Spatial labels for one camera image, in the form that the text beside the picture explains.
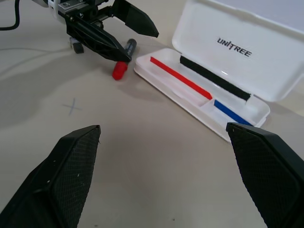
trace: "white plastic case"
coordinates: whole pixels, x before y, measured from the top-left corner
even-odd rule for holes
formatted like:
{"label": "white plastic case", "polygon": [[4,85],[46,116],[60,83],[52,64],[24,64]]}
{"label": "white plastic case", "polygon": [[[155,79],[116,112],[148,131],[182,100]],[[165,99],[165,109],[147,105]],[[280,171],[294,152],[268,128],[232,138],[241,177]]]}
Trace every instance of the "white plastic case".
{"label": "white plastic case", "polygon": [[[227,141],[227,122],[235,121],[214,106],[215,99],[260,127],[270,109],[258,97],[270,102],[283,99],[304,72],[302,32],[215,1],[189,0],[172,42],[178,51],[167,48],[139,57],[135,71]],[[251,97],[245,101],[188,69],[180,63],[181,55]],[[150,62],[151,57],[210,92],[213,99]]]}

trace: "textured gripper pad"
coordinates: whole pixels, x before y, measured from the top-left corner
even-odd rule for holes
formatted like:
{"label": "textured gripper pad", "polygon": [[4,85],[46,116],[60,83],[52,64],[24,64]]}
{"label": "textured gripper pad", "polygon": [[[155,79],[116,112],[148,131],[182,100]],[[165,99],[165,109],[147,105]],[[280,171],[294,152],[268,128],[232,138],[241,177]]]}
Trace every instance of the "textured gripper pad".
{"label": "textured gripper pad", "polygon": [[51,194],[67,228],[76,228],[90,189],[99,131],[78,140],[52,187]]}
{"label": "textured gripper pad", "polygon": [[243,183],[265,223],[285,227],[300,191],[296,178],[261,137],[239,128],[228,133]]}

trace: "black marker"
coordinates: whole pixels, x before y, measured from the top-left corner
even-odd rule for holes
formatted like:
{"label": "black marker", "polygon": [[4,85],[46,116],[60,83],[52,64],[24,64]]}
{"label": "black marker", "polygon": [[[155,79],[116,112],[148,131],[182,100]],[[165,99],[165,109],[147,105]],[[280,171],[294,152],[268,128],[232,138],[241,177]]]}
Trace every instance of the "black marker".
{"label": "black marker", "polygon": [[[125,46],[125,50],[127,51],[127,54],[132,57],[132,55],[134,54],[135,48],[136,48],[136,40],[135,39],[130,39],[127,43],[127,45]],[[112,76],[115,80],[120,80],[123,78],[124,73],[127,71],[128,69],[128,64],[126,62],[117,62],[116,66],[114,68],[114,71],[112,73]]]}

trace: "open case lid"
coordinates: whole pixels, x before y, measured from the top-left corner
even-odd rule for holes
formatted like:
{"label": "open case lid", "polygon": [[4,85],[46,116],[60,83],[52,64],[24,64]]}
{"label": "open case lid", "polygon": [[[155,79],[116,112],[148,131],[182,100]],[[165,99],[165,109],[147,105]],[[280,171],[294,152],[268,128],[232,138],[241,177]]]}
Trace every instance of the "open case lid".
{"label": "open case lid", "polygon": [[304,33],[210,0],[189,0],[173,46],[266,101],[287,96],[304,73]]}

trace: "blue stick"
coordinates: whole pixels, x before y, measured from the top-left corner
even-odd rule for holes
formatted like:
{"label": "blue stick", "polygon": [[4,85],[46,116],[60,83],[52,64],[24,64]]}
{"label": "blue stick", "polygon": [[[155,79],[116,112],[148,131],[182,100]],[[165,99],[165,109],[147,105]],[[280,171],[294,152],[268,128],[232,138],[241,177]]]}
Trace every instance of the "blue stick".
{"label": "blue stick", "polygon": [[231,119],[235,120],[239,124],[245,124],[245,125],[253,126],[251,123],[247,122],[242,117],[240,117],[239,115],[237,115],[236,113],[234,113],[233,111],[228,109],[226,106],[224,106],[218,100],[214,101],[214,106],[216,106],[219,110],[221,110],[223,113],[225,113],[227,116],[229,116]]}

